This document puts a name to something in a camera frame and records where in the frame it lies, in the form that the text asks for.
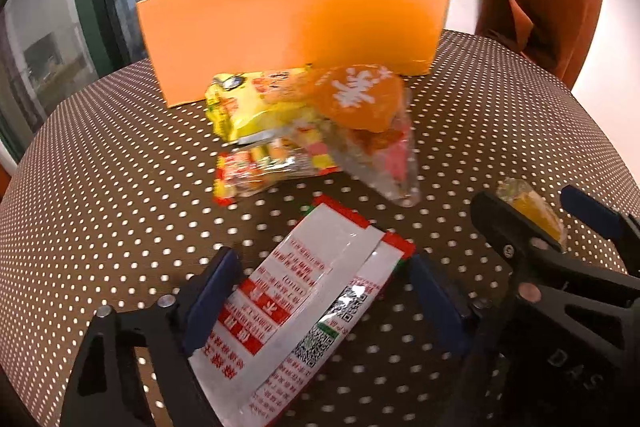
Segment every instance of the brown tablecloth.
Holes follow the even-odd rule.
[[[568,255],[623,269],[608,241],[562,214],[558,194],[571,182],[638,215],[640,192],[556,78],[496,42],[444,32],[432,73],[407,84],[422,191],[413,208],[343,173],[216,206],[210,186],[227,146],[203,103],[164,106],[146,60],[60,104],[0,206],[0,363],[38,421],[57,423],[98,306],[151,305],[219,245],[238,248],[250,273],[319,192],[426,248],[469,293],[497,299],[506,266],[472,227],[468,204],[506,176],[524,177],[564,215]],[[459,366],[434,341],[400,272],[280,424],[432,423]],[[156,422],[170,425],[142,351],[140,363]]]

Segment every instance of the orange box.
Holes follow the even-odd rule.
[[[146,50],[169,107],[217,73],[382,64],[429,71],[449,0],[142,0]]]

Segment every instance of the yellow package behind box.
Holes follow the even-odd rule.
[[[217,74],[205,93],[214,133],[226,141],[252,143],[294,120],[310,118],[312,110],[291,101],[297,97],[290,93],[305,74],[305,68]]]

